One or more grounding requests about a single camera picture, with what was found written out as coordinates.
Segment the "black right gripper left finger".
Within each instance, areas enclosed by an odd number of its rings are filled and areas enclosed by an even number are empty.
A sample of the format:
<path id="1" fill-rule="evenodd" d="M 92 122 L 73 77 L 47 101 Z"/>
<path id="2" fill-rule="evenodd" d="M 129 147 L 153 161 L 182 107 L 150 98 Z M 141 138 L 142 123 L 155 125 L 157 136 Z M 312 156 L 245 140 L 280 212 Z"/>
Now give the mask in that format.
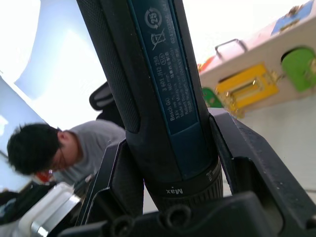
<path id="1" fill-rule="evenodd" d="M 110 145 L 89 184 L 77 226 L 143 214 L 144 181 L 126 140 Z"/>

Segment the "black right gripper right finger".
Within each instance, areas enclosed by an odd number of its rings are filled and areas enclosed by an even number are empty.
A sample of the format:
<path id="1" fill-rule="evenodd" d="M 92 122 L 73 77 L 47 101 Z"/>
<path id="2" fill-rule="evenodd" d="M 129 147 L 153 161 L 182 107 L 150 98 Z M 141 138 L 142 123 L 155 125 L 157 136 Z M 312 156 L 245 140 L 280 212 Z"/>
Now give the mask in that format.
<path id="1" fill-rule="evenodd" d="M 224 109 L 209 113 L 232 194 L 252 192 L 274 232 L 314 232 L 316 205 L 267 140 Z"/>

